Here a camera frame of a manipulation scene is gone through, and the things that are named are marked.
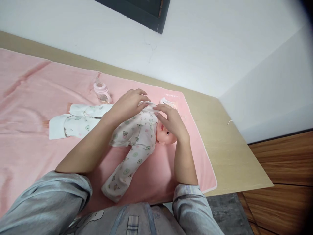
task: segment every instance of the hand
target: hand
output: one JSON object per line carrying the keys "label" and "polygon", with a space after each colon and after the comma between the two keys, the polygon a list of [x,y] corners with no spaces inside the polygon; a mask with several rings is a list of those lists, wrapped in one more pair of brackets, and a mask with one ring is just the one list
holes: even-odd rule
{"label": "hand", "polygon": [[167,115],[166,119],[162,114],[155,113],[157,118],[173,135],[176,136],[178,141],[189,141],[189,133],[176,109],[167,104],[158,104],[156,107],[153,107],[153,109],[162,111]]}
{"label": "hand", "polygon": [[146,97],[147,93],[141,89],[129,90],[119,98],[113,107],[104,116],[106,121],[112,120],[114,125],[119,125],[122,122],[134,117],[148,104],[142,103],[138,106],[140,101],[150,101]]}

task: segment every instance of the wooden table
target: wooden table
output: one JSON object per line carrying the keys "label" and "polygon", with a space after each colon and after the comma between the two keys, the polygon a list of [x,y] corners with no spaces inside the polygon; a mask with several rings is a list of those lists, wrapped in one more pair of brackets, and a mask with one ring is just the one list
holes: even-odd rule
{"label": "wooden table", "polygon": [[217,178],[217,189],[205,195],[213,196],[273,186],[234,123],[230,122],[228,125],[230,117],[217,98],[2,31],[0,31],[0,47],[182,92],[199,129]]}

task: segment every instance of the pink blanket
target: pink blanket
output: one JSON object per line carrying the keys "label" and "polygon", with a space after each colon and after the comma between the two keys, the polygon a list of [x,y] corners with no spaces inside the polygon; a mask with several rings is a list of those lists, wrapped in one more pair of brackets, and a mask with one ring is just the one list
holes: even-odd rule
{"label": "pink blanket", "polygon": [[[80,141],[74,137],[49,140],[42,121],[64,114],[68,102],[98,104],[92,88],[97,76],[110,89],[113,103],[129,89],[137,88],[145,90],[154,103],[163,97],[177,102],[190,133],[200,189],[207,192],[217,187],[208,154],[181,92],[0,49],[0,217],[21,192],[54,170]],[[84,213],[114,205],[100,188],[128,151],[129,148],[111,147],[100,167],[88,176],[93,194]],[[171,201],[177,185],[173,175],[174,153],[175,144],[157,144],[118,205]]]}

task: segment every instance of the baby onesie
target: baby onesie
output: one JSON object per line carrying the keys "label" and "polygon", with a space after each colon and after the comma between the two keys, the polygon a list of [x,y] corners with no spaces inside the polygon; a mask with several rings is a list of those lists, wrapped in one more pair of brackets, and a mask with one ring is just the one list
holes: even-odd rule
{"label": "baby onesie", "polygon": [[[139,114],[121,123],[113,132],[109,145],[132,148],[126,158],[118,165],[107,179],[101,190],[106,197],[118,202],[128,189],[132,176],[138,167],[151,155],[156,144],[158,119],[149,105]],[[54,117],[49,122],[49,138],[60,139],[69,136],[85,137],[100,121],[111,104],[89,106],[73,104],[70,114]]]}

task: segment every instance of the doll face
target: doll face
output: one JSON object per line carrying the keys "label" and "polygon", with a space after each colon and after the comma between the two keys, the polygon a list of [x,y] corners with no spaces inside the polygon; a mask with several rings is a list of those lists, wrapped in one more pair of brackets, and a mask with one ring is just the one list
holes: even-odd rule
{"label": "doll face", "polygon": [[173,144],[177,141],[175,135],[170,133],[168,129],[159,121],[156,127],[156,139],[160,144]]}

